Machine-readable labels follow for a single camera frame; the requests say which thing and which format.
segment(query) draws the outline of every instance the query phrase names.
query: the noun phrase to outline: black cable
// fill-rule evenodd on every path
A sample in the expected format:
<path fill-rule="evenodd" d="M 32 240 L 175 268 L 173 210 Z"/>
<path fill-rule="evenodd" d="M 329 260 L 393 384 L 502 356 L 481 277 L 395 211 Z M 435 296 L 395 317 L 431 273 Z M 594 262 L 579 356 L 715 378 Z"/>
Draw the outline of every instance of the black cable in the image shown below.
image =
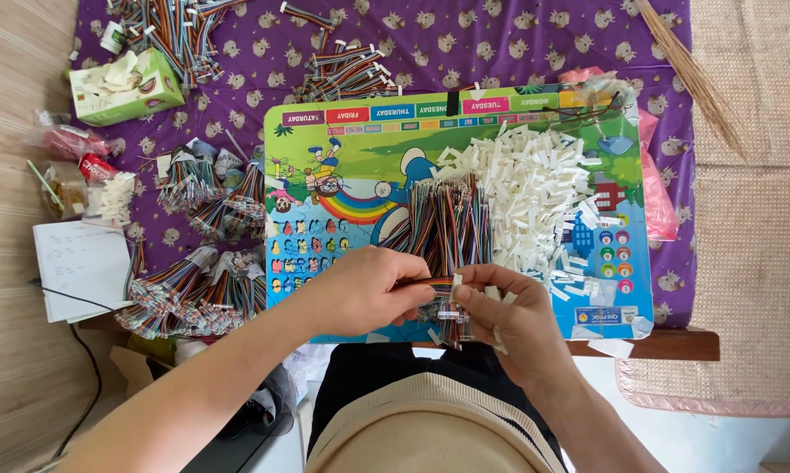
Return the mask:
<path fill-rule="evenodd" d="M 46 288 L 46 287 L 44 287 L 42 285 L 42 279 L 41 278 L 32 279 L 32 280 L 28 281 L 28 284 L 34 285 L 34 286 L 36 286 L 36 287 L 38 287 L 38 288 L 40 288 L 42 290 L 46 290 L 48 292 L 52 292 L 53 294 L 58 294 L 60 296 L 69 297 L 71 299 L 76 299 L 76 300 L 79 300 L 81 302 L 87 302 L 87 303 L 93 304 L 95 306 L 103 307 L 107 311 L 114 312 L 114 309 L 112 309 L 110 307 L 106 307 L 103 304 L 98 304 L 97 302 L 94 302 L 93 300 L 86 300 L 86 299 L 83 299 L 82 297 L 75 297 L 75 296 L 71 296 L 71 295 L 68 295 L 68 294 L 64 294 L 62 292 L 59 292 L 58 290 L 48 289 L 48 288 Z M 94 408 L 95 404 L 97 403 L 97 400 L 100 399 L 100 394 L 103 392 L 103 377 L 100 375 L 100 368 L 97 367 L 97 360 L 94 358 L 94 353 L 92 353 L 92 349 L 88 348 L 88 345 L 86 345 L 85 342 L 80 338 L 80 335 L 77 333 L 76 329 L 74 329 L 74 324 L 70 323 L 70 324 L 68 324 L 68 327 L 71 328 L 71 334 L 74 335 L 74 339 L 77 342 L 79 342 L 80 345 L 82 345 L 82 347 L 85 349 L 85 352 L 88 353 L 88 358 L 92 360 L 92 367 L 94 368 L 94 373 L 97 376 L 97 393 L 95 393 L 94 399 L 92 399 L 91 404 L 89 404 L 88 407 L 86 407 L 85 413 L 82 414 L 82 417 L 80 417 L 80 420 L 77 422 L 77 424 L 74 425 L 74 428 L 71 429 L 71 431 L 68 433 L 68 435 L 65 436 L 65 440 L 63 440 L 62 444 L 60 444 L 60 447 L 57 448 L 56 453 L 53 455 L 53 459 L 57 459 L 58 457 L 60 457 L 62 455 L 62 452 L 65 450 L 65 446 L 68 445 L 68 442 L 71 441 L 71 438 L 74 437 L 74 434 L 76 434 L 77 430 L 80 429 L 80 426 L 82 425 L 82 423 L 85 422 L 85 419 L 88 417 L 89 413 L 92 412 L 92 409 Z"/>

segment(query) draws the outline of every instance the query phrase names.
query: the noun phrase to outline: beige sweater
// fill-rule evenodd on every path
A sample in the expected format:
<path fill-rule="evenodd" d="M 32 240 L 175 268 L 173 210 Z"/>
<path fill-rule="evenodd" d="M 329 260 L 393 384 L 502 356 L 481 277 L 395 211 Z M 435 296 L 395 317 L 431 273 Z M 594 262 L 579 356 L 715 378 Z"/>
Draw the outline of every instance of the beige sweater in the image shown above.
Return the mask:
<path fill-rule="evenodd" d="M 500 417 L 520 425 L 535 447 Z M 439 374 L 392 383 L 339 410 L 306 473 L 564 471 L 536 424 L 517 408 Z"/>

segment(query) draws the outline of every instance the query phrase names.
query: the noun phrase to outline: beige mat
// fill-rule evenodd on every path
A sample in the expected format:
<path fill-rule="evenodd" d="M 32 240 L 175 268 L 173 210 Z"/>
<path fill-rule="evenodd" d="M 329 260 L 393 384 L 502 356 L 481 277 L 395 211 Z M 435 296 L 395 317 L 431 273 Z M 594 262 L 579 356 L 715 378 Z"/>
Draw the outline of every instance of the beige mat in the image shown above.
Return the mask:
<path fill-rule="evenodd" d="M 618 362 L 632 403 L 790 416 L 790 1 L 694 0 L 695 54 L 745 120 L 746 165 L 696 112 L 698 280 L 692 324 L 717 363 Z"/>

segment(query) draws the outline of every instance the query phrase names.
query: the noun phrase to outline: straw broom bristles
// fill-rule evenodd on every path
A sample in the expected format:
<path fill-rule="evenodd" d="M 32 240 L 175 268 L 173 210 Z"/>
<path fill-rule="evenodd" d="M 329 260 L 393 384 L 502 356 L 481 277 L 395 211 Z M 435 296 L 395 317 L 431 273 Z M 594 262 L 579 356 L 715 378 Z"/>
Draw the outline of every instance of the straw broom bristles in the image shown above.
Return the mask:
<path fill-rule="evenodd" d="M 690 51 L 664 24 L 655 9 L 649 4 L 649 0 L 635 0 L 635 2 L 641 10 L 646 25 L 652 31 L 652 36 L 661 46 L 675 73 L 681 78 L 684 88 L 698 104 L 710 129 L 716 136 L 721 136 L 730 149 L 747 160 L 745 147 L 737 132 L 739 120 L 733 109 L 716 89 L 713 81 L 707 77 Z"/>

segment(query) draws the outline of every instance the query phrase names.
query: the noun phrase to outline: notebook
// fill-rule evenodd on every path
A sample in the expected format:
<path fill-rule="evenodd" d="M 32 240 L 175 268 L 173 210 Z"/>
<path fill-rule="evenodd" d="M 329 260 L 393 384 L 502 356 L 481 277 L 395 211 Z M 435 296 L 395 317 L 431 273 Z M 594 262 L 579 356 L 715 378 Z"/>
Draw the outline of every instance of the notebook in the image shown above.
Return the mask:
<path fill-rule="evenodd" d="M 124 300 L 130 261 L 121 228 L 65 221 L 36 225 L 32 233 L 43 287 L 115 310 L 133 304 Z M 72 323 L 108 312 L 94 304 L 43 293 L 50 322 Z"/>

